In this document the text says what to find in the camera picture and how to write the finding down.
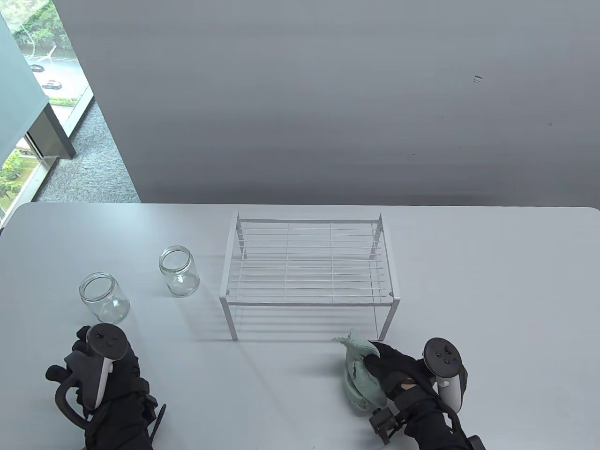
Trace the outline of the person's left hand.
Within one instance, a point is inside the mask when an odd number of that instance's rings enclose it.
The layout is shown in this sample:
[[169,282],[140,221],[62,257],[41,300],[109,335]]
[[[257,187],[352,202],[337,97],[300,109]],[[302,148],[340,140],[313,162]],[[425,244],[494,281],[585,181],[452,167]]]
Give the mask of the person's left hand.
[[114,324],[81,328],[64,362],[65,367],[50,366],[45,377],[59,384],[54,402],[80,428],[102,405],[129,394],[150,392],[126,334]]

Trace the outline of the person's right hand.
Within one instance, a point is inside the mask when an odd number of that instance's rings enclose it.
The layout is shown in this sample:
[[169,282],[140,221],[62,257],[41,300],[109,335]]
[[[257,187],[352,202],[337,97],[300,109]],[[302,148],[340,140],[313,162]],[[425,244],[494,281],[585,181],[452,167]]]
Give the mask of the person's right hand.
[[379,380],[403,420],[409,423],[433,414],[443,415],[424,360],[416,360],[381,342],[374,341],[373,345],[379,355],[369,354],[364,365]]

